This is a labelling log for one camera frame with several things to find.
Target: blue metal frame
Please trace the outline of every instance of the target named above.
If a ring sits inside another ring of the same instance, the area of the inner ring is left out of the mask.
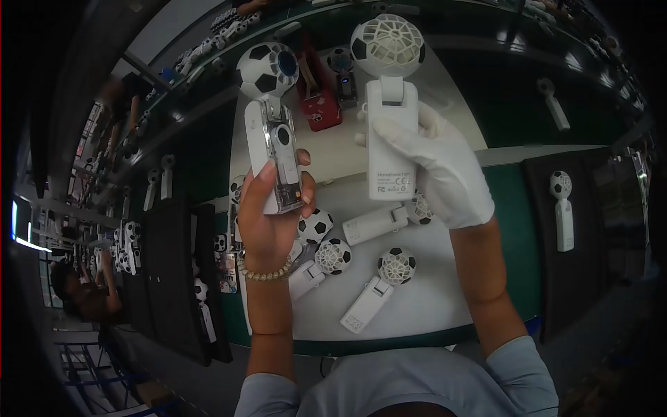
[[[69,368],[69,381],[63,381],[63,385],[65,386],[74,386],[76,387],[77,391],[79,392],[79,395],[81,395],[81,398],[83,399],[84,403],[86,404],[86,407],[88,407],[88,410],[90,412],[93,411],[92,405],[96,405],[97,407],[101,408],[102,410],[106,412],[110,412],[106,410],[102,405],[98,404],[94,399],[90,398],[86,392],[85,388],[86,386],[90,385],[96,385],[101,391],[106,391],[107,386],[114,383],[114,382],[120,382],[123,387],[125,388],[125,399],[123,401],[123,410],[127,409],[127,400],[129,398],[130,390],[133,389],[133,386],[131,385],[132,382],[136,382],[138,380],[143,380],[146,379],[146,374],[130,374],[123,364],[115,357],[113,352],[109,349],[109,346],[105,343],[99,343],[99,342],[75,342],[75,343],[69,343],[69,342],[56,342],[54,343],[57,346],[63,346],[63,350],[65,352],[65,355],[67,356],[67,367]],[[93,357],[88,350],[88,346],[99,346],[99,357],[97,358],[97,364],[93,361]],[[79,354],[79,352],[74,352],[70,346],[81,346],[81,354],[83,354],[83,357],[85,359],[84,362],[82,362],[76,355]],[[99,364],[101,363],[102,360],[102,353],[104,351],[107,352],[107,355],[109,356],[109,360],[111,361],[111,366],[113,369],[116,371],[117,374],[119,374],[118,377],[115,378],[100,378],[100,373],[99,370],[102,368]],[[76,368],[74,367],[74,362],[72,362],[72,357],[74,357],[77,362],[80,364],[85,364],[90,371],[91,375],[93,376],[92,381],[81,381],[79,379],[78,373]],[[138,413],[130,414],[130,416],[134,417],[141,417],[141,416],[147,416],[149,414],[162,414],[163,411],[165,411],[167,408],[170,408],[178,403],[178,400],[174,400],[171,402],[168,402],[166,404],[162,404],[157,407],[152,407],[148,408],[146,410],[140,411]]]

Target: light blue shirt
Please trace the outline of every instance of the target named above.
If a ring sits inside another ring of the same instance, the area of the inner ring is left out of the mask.
[[[394,404],[430,402],[457,417],[557,416],[554,382],[530,336],[499,347],[486,369],[445,348],[386,350],[339,358],[301,399],[282,376],[254,374],[235,416],[367,417]]]

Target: white glove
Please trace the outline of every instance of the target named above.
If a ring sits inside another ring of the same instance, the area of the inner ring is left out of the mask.
[[[417,188],[448,229],[487,223],[494,201],[480,163],[461,132],[426,104],[419,102],[420,132],[378,117],[375,131],[418,167]]]

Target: beaded bracelet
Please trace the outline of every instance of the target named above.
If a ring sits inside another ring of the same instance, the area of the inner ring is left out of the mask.
[[[245,275],[247,280],[255,281],[284,280],[289,276],[289,268],[291,267],[291,261],[287,260],[285,265],[283,265],[282,268],[280,268],[278,271],[271,272],[270,274],[259,274],[257,272],[248,271],[245,268],[245,260],[243,260],[241,257],[236,260],[236,263],[238,264],[239,272],[241,275]]]

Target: cable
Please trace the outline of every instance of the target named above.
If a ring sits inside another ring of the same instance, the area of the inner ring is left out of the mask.
[[[128,333],[139,333],[139,332],[136,331],[136,330],[123,329],[121,326],[119,326],[119,325],[117,325],[117,324],[114,325],[114,327],[117,328],[117,329],[119,329],[119,330],[123,330],[124,332],[128,332]]]
[[[324,365],[324,356],[319,359],[319,374],[322,375],[322,378],[326,378],[326,376],[324,376],[324,371],[322,370],[322,365]]]

